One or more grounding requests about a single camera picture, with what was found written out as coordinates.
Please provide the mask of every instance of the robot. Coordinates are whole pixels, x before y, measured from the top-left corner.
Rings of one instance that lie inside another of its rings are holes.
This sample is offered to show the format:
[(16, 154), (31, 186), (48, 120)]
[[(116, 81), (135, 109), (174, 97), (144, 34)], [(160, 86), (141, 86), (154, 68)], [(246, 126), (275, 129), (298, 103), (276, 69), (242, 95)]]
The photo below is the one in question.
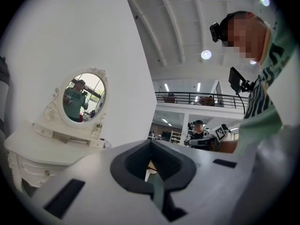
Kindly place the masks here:
[[(107, 149), (44, 184), (31, 210), (48, 224), (248, 224), (293, 176), (299, 129), (284, 127), (240, 157), (155, 140)], [(155, 188), (144, 181), (150, 160), (164, 181), (162, 210), (153, 201)]]

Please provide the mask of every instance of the white wall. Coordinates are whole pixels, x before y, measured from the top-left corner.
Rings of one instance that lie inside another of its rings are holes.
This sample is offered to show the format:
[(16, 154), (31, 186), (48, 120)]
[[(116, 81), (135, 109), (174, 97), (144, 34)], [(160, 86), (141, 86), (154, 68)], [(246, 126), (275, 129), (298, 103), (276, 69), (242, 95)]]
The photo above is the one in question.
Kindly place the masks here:
[(33, 122), (71, 72), (98, 67), (111, 93), (103, 137), (114, 146), (147, 138), (156, 99), (127, 0), (27, 0), (0, 53), (11, 75), (10, 133)]
[(196, 106), (188, 104), (157, 103), (156, 110), (173, 113), (195, 114), (207, 117), (230, 118), (236, 120), (242, 120), (244, 117), (243, 109)]

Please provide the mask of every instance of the oval mirror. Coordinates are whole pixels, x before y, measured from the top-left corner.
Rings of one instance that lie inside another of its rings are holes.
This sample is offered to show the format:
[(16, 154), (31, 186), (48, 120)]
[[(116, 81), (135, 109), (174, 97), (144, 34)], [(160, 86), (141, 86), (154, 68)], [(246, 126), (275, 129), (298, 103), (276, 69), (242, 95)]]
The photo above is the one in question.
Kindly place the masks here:
[(94, 118), (105, 102), (105, 86), (100, 77), (84, 73), (73, 78), (63, 95), (65, 114), (74, 122)]

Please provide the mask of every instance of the window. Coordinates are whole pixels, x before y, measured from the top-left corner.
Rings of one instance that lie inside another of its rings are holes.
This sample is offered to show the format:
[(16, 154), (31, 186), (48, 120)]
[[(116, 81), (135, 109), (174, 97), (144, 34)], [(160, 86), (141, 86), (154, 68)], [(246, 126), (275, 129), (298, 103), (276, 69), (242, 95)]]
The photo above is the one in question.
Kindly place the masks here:
[(235, 133), (235, 134), (233, 135), (233, 139), (234, 139), (234, 140), (238, 140), (238, 139), (239, 139), (239, 134), (238, 134), (238, 133)]

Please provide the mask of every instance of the ceiling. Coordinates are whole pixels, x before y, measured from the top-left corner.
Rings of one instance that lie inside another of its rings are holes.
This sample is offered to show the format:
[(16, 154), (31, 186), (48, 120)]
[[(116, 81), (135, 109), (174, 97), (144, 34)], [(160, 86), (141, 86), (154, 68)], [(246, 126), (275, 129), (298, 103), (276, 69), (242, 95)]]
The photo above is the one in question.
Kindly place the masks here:
[[(184, 114), (178, 112), (166, 112), (166, 111), (155, 111), (153, 117), (153, 123), (168, 126), (162, 119), (165, 119), (173, 127), (181, 128), (183, 126)], [(188, 122), (194, 122), (196, 120), (202, 120), (206, 127), (213, 129), (221, 124), (226, 124), (228, 128), (238, 127), (240, 120), (230, 118), (217, 118), (209, 116), (201, 116), (190, 114)]]
[[(240, 58), (238, 53), (222, 47), (221, 42), (214, 43), (209, 27), (215, 22), (220, 23), (228, 13), (238, 10), (253, 12), (267, 23), (273, 24), (275, 9), (272, 3), (268, 7), (263, 6), (260, 0), (128, 0), (128, 3), (135, 18), (152, 80), (158, 83), (154, 84), (155, 88), (167, 83), (169, 87), (176, 88), (176, 91), (182, 91), (192, 89), (198, 82), (203, 82), (203, 87), (208, 83), (209, 87), (213, 83), (211, 80), (215, 79), (203, 79), (208, 68), (222, 68), (224, 71), (224, 68), (229, 70), (234, 66), (240, 71), (258, 73), (257, 64), (251, 65), (249, 60)], [(203, 50), (210, 50), (212, 57), (202, 59)], [(178, 68), (184, 67), (185, 71), (192, 74), (195, 66), (205, 68), (203, 73), (199, 73), (199, 79), (193, 74), (194, 81), (179, 81), (185, 78), (181, 77)], [(175, 72), (173, 79), (157, 81), (154, 76), (177, 70), (178, 74)]]
[(168, 85), (170, 92), (197, 92), (198, 83), (201, 83), (200, 91), (202, 93), (211, 93), (215, 80), (212, 79), (173, 79), (153, 81), (154, 91), (167, 92), (165, 84)]

